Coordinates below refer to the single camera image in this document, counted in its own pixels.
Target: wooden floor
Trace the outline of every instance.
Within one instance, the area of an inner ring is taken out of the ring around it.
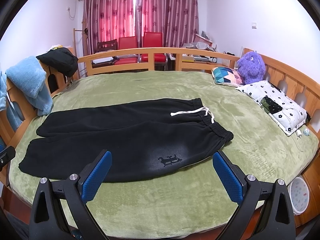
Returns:
[[[2,200],[4,202],[4,210],[10,212],[15,217],[29,224],[31,208],[27,206],[25,203],[23,203],[16,195],[14,195],[6,187],[4,188],[2,193]],[[248,239],[251,236],[255,228],[255,225],[257,224],[260,211],[261,211],[261,208],[257,209],[253,214],[251,221],[249,222],[249,225],[247,226],[241,240]],[[212,229],[205,233],[191,234],[185,237],[183,240],[215,240],[219,235],[219,233],[222,231],[222,229],[223,229],[223,226],[216,229]],[[296,228],[296,234],[300,233],[302,229],[303,229],[303,226]]]

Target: drawstring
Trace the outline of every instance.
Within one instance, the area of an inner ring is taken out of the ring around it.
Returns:
[[[207,107],[201,107],[199,109],[196,109],[196,110],[193,110],[193,111],[179,111],[179,112],[176,112],[176,113],[171,113],[171,116],[175,116],[177,114],[193,114],[193,113],[197,113],[197,112],[200,112],[200,111],[205,111],[205,116],[208,115],[211,115],[211,122],[214,123],[214,115],[213,113],[209,110],[209,108]]]

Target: curtain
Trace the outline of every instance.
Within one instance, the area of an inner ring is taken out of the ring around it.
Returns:
[[[135,30],[139,44],[144,32],[162,32],[166,47],[193,42],[199,30],[197,0],[137,0]]]
[[[84,14],[89,55],[96,52],[97,42],[134,36],[133,0],[84,0]]]

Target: green blanket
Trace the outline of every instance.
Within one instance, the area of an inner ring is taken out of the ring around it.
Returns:
[[[252,99],[234,88],[215,85],[210,74],[201,72],[147,71],[84,78],[54,97],[53,111],[198,97],[215,120],[233,132],[234,139],[223,151],[245,174],[269,182],[282,178],[288,184],[312,160],[318,145],[314,134],[303,135],[306,149],[300,152],[295,137],[287,137]],[[38,117],[29,125],[10,166],[11,187],[30,203],[39,178],[22,173],[18,164],[44,119]],[[212,158],[156,179],[103,183],[87,205],[108,236],[121,238],[200,232],[226,223],[237,207],[214,171]],[[69,224],[75,226],[65,201],[63,206]]]

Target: blue textured pad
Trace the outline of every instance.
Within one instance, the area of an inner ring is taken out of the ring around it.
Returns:
[[[216,152],[212,157],[213,167],[217,172],[224,188],[226,189],[232,202],[240,205],[243,200],[242,196],[242,185],[233,174],[232,170],[223,160],[221,155]]]
[[[83,183],[81,199],[84,204],[86,204],[88,201],[93,200],[101,183],[106,177],[111,164],[112,155],[111,152],[107,151],[100,159],[97,166],[90,173],[86,181]]]

